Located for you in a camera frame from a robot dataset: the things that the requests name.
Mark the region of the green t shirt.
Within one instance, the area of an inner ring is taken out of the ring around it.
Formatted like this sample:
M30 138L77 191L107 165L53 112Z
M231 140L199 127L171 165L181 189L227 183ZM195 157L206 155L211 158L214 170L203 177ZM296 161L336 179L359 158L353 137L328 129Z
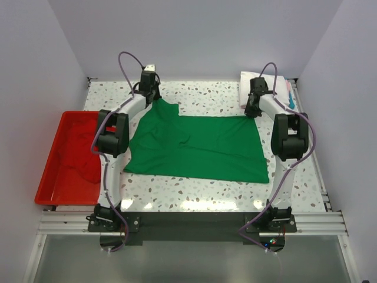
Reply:
M124 172L231 182L269 182L254 119L181 116L162 99L140 119Z

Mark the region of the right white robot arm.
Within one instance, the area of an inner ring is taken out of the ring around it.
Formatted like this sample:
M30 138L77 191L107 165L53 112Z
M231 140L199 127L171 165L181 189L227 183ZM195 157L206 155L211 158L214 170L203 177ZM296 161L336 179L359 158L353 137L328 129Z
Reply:
M281 103L274 90L269 90L263 77L250 79L250 91L245 108L248 117L260 117L263 113L273 121L270 147L275 157L275 176L266 207L245 228L260 231L277 231L292 223L292 189L295 170L305 160L309 148L307 115L298 113Z

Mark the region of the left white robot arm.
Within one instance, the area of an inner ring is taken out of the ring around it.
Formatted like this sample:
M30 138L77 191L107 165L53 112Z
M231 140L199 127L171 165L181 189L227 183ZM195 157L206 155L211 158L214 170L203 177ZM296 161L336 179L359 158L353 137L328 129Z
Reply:
M131 87L130 97L113 109L100 110L98 113L91 150L100 157L100 194L94 209L94 219L90 220L90 224L106 231L125 227L117 206L121 202L121 156L127 151L130 142L129 122L161 97L159 84L160 78L155 65L146 65L139 82Z

